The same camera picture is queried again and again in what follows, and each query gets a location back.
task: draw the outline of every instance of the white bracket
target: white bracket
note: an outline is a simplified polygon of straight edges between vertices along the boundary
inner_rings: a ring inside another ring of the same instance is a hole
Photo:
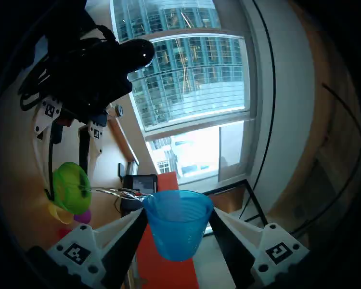
[[[41,104],[37,107],[36,121],[33,128],[37,135],[52,125],[53,121],[60,116],[62,106],[62,102],[51,96],[42,100]]]
[[[44,188],[50,190],[50,180],[48,178],[48,152],[50,148],[50,135],[52,123],[60,116],[63,104],[48,96],[37,106],[35,115],[32,120],[32,147],[36,166],[43,178]],[[38,135],[43,132],[42,152],[40,155],[38,148]]]
[[[103,289],[101,280],[106,271],[102,259],[136,221],[142,210],[132,212],[97,230],[87,224],[80,224],[47,253],[59,266],[67,267],[69,274],[79,275],[84,284],[94,289]]]
[[[256,283],[252,288],[263,288],[271,284],[277,274],[287,273],[291,265],[299,263],[309,252],[276,223],[270,223],[261,229],[214,209],[255,258],[251,274]]]
[[[88,153],[88,178],[92,181],[95,171],[96,160],[102,154],[103,150],[103,127],[93,121],[88,124],[88,133],[90,134],[90,149]]]

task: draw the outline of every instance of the white wall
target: white wall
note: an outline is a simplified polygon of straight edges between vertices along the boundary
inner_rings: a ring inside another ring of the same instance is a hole
[[[130,96],[125,95],[116,100],[115,103],[123,107],[123,117],[121,117],[119,121],[132,150],[138,158],[138,174],[157,174],[135,115]]]
[[[272,70],[270,50],[252,0],[242,0],[256,43],[263,103],[258,148],[249,177],[254,184],[266,149],[271,122]],[[274,123],[269,149],[255,194],[267,213],[286,188],[304,150],[312,123],[315,97],[314,65],[309,41],[299,19],[285,0],[257,0],[273,48],[276,74]]]

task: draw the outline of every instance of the black mechanical part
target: black mechanical part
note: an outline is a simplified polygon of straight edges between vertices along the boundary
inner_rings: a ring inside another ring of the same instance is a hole
[[[105,122],[98,120],[99,116],[105,114],[108,104],[132,91],[127,74],[150,64],[154,46],[144,39],[119,44],[102,25],[96,28],[105,39],[80,39],[79,28],[78,24],[71,27],[73,36],[67,41],[58,40],[55,33],[60,29],[56,27],[53,33],[48,32],[48,54],[35,65],[19,89],[21,108],[29,110],[46,95],[52,95],[63,102],[63,110],[71,118],[105,126]],[[62,39],[71,34],[64,33]],[[37,93],[36,99],[24,104]]]
[[[210,225],[219,244],[227,267],[237,288],[245,289],[254,283],[250,270],[254,264],[254,256],[220,219],[215,210],[210,216]]]
[[[136,221],[103,257],[102,262],[106,274],[102,279],[102,284],[106,288],[120,288],[122,286],[146,226],[146,211],[142,210]]]
[[[52,288],[90,289],[89,286],[80,281],[80,278],[70,275],[67,267],[59,266],[41,247],[32,247],[26,256]]]
[[[88,153],[90,151],[90,134],[88,127],[79,130],[79,166],[88,173]]]

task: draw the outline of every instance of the screw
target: screw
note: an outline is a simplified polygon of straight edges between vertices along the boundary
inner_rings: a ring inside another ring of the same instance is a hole
[[[88,266],[88,271],[92,274],[96,274],[98,272],[98,267],[96,267],[95,265],[90,265]]]

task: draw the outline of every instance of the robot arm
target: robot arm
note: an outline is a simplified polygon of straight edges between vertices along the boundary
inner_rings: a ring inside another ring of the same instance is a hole
[[[267,286],[309,252],[275,223],[261,229],[217,208],[209,221],[237,288]],[[144,209],[96,230],[81,224],[52,246],[46,258],[91,288],[119,288],[146,225]]]

